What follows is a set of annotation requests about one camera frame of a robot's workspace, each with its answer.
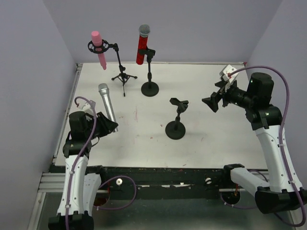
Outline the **black tripod shock mount stand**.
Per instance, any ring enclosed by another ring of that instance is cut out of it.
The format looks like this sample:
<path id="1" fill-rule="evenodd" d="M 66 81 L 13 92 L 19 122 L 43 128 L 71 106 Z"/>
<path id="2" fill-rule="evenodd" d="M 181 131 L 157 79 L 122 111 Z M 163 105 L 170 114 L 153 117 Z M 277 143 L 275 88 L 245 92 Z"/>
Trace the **black tripod shock mount stand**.
<path id="1" fill-rule="evenodd" d="M 121 64 L 121 60 L 120 60 L 120 56 L 119 56 L 119 47 L 117 43 L 114 44 L 110 44 L 108 41 L 102 39 L 103 41 L 103 53 L 105 54 L 105 52 L 107 52 L 109 49 L 113 49 L 117 55 L 117 59 L 118 59 L 118 68 L 119 68 L 119 74 L 113 78 L 111 78 L 112 81 L 114 81 L 115 79 L 119 79 L 122 83 L 122 88 L 123 88 L 123 96 L 126 96 L 125 93 L 125 84 L 128 82 L 128 80 L 130 78 L 134 78 L 137 79 L 137 76 L 132 76 L 129 75 L 125 72 L 126 68 Z M 94 54 L 98 54 L 98 52 L 95 50 L 95 47 L 92 43 L 92 41 L 90 41 L 87 45 L 88 50 Z"/>

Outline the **pink microphone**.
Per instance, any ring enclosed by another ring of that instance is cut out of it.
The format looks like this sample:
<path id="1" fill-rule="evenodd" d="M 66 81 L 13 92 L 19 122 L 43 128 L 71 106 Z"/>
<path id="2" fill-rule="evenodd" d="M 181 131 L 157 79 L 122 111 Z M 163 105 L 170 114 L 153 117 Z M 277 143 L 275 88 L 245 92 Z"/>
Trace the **pink microphone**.
<path id="1" fill-rule="evenodd" d="M 98 31 L 91 32 L 92 43 L 95 47 L 95 50 L 98 52 L 98 59 L 103 70 L 106 70 L 106 58 L 103 53 L 103 41 L 100 33 Z"/>

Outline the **red glitter microphone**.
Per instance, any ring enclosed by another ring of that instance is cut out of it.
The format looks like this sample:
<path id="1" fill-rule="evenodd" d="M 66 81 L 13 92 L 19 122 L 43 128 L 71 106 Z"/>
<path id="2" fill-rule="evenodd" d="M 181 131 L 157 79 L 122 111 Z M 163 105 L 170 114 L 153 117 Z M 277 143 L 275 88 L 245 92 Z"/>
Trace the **red glitter microphone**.
<path id="1" fill-rule="evenodd" d="M 149 25 L 142 24 L 139 27 L 139 42 L 138 42 L 138 49 L 137 49 L 137 56 L 136 56 L 136 63 L 138 65 L 142 65 L 144 62 L 144 54 L 141 54 L 139 51 L 146 50 L 149 34 L 150 34 Z"/>

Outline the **silver microphone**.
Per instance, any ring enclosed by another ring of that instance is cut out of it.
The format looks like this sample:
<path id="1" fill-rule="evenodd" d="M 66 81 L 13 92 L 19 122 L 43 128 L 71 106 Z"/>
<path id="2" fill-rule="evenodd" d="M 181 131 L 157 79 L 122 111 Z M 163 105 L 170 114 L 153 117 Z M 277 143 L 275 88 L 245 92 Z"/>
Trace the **silver microphone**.
<path id="1" fill-rule="evenodd" d="M 106 83 L 99 84 L 98 92 L 102 97 L 108 119 L 116 123 L 117 121 L 113 110 L 112 102 L 110 99 L 110 91 L 108 85 Z"/>

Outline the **black round base stand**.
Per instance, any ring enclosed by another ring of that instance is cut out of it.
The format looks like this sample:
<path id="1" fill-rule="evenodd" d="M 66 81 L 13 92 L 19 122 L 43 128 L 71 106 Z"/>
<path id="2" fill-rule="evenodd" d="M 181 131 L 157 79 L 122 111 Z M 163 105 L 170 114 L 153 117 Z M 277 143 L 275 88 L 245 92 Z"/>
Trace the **black round base stand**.
<path id="1" fill-rule="evenodd" d="M 151 62 L 153 57 L 155 56 L 155 50 L 145 48 L 140 49 L 139 54 L 144 54 L 147 56 L 146 61 L 148 63 L 148 74 L 147 74 L 147 82 L 145 82 L 141 87 L 141 92 L 144 96 L 154 97 L 159 93 L 159 86 L 152 81 L 152 73 L 151 73 Z"/>
<path id="2" fill-rule="evenodd" d="M 185 126 L 180 121 L 180 115 L 186 111 L 189 102 L 187 100 L 180 101 L 177 98 L 171 98 L 170 103 L 177 106 L 177 116 L 174 121 L 169 122 L 165 127 L 166 135 L 173 140 L 179 140 L 186 133 Z"/>

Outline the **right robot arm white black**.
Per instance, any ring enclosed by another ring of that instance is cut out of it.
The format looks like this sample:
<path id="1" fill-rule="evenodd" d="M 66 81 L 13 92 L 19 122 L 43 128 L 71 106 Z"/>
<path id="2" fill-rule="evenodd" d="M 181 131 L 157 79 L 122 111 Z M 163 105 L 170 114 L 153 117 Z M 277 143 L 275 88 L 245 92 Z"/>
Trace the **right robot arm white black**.
<path id="1" fill-rule="evenodd" d="M 296 210 L 300 207 L 299 198 L 305 204 L 307 192 L 290 162 L 285 136 L 279 134 L 283 118 L 281 111 L 270 103 L 274 87 L 271 76 L 253 73 L 244 91 L 238 88 L 234 77 L 221 74 L 221 80 L 215 86 L 219 90 L 202 101 L 214 112 L 218 110 L 219 101 L 224 107 L 234 104 L 245 109 L 246 118 L 261 144 L 269 173 L 269 181 L 266 182 L 243 165 L 230 164 L 224 166 L 227 178 L 253 195 L 257 208 L 263 214 Z"/>

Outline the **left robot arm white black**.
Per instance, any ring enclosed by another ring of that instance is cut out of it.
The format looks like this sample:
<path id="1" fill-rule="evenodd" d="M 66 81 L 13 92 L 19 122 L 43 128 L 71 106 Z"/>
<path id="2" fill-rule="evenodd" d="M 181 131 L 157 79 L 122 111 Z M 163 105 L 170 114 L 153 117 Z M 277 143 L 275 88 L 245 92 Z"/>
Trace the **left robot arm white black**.
<path id="1" fill-rule="evenodd" d="M 103 113 L 78 111 L 69 115 L 70 131 L 63 146 L 65 180 L 56 216 L 48 220 L 50 230 L 92 230 L 92 209 L 102 182 L 99 172 L 87 172 L 92 139 L 114 132 L 118 124 Z"/>

